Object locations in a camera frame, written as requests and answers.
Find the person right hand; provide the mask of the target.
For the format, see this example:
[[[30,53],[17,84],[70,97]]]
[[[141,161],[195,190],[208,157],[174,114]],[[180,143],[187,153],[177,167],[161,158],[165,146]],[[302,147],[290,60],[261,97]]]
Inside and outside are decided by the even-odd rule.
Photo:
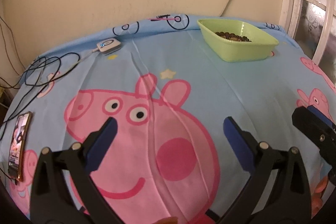
[[[328,184],[328,177],[325,176],[315,187],[311,196],[311,217],[313,218],[323,206],[322,195]]]

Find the person left hand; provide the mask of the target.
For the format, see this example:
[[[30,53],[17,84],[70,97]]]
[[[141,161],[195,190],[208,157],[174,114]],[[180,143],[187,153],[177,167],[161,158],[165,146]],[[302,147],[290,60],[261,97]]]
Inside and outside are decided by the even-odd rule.
[[[154,224],[178,224],[178,217],[168,217],[168,218],[160,219]]]

